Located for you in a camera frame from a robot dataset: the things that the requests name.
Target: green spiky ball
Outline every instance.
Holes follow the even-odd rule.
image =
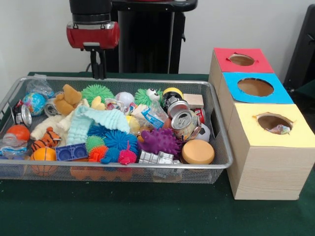
[[[87,150],[88,153],[90,153],[90,151],[93,148],[103,146],[103,145],[105,145],[104,140],[99,136],[93,135],[87,138],[85,142],[85,149]]]
[[[161,91],[160,89],[157,90],[157,94],[159,95],[159,102],[161,105],[163,105],[163,99],[162,99],[162,95],[163,95],[163,91]],[[147,90],[146,89],[138,89],[138,91],[136,92],[136,94],[134,95],[134,102],[137,105],[140,104],[144,104],[147,105],[148,107],[151,106],[152,101],[149,99],[149,97],[147,96]]]
[[[87,99],[89,105],[92,104],[92,101],[97,96],[102,98],[102,102],[105,101],[105,98],[114,98],[114,95],[108,87],[103,85],[89,85],[82,90],[82,97]]]

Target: purple squishy toy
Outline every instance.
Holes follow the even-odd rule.
[[[158,154],[162,151],[174,156],[181,152],[182,142],[176,139],[171,129],[144,130],[141,137],[144,142],[138,141],[138,147],[146,152]]]

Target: metal basket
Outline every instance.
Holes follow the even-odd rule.
[[[13,125],[10,107],[26,93],[26,85],[34,77],[28,76],[16,81],[0,104],[0,138]],[[127,91],[135,94],[138,89],[156,88],[164,90],[177,87],[184,93],[202,94],[206,125],[211,130],[210,144],[215,150],[215,158],[210,165],[189,164],[129,164],[103,165],[90,162],[71,161],[28,161],[0,160],[0,178],[28,180],[84,180],[84,181],[130,181],[130,182],[176,182],[176,183],[214,183],[223,169],[232,164],[232,151],[224,128],[221,111],[214,87],[202,81],[164,81],[107,79],[96,81],[92,78],[47,77],[54,91],[61,91],[69,84],[81,91],[91,84],[105,85],[114,94]],[[30,130],[47,117],[33,118]]]

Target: blue plastic block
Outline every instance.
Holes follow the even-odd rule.
[[[87,158],[88,153],[85,144],[75,144],[56,148],[57,161],[72,161]]]

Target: yellow box top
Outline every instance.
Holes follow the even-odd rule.
[[[251,146],[315,148],[315,135],[295,104],[236,103],[235,107]],[[291,131],[286,133],[282,125]]]

